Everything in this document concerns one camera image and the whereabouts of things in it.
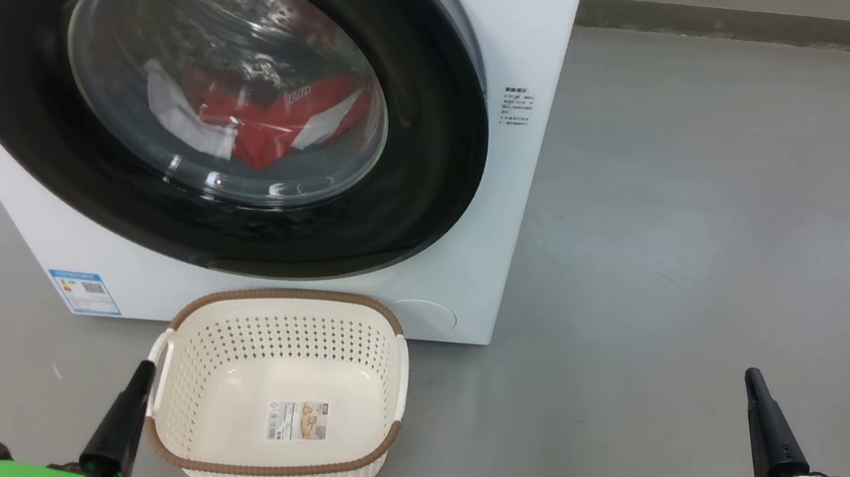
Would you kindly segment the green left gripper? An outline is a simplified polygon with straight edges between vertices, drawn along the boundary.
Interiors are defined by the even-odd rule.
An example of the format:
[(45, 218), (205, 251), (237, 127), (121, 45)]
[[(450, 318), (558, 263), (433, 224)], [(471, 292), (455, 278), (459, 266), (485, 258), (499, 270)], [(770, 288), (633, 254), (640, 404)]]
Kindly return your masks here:
[(39, 465), (16, 461), (0, 442), (0, 477), (131, 477), (155, 374), (153, 361), (139, 362), (96, 427), (79, 462)]

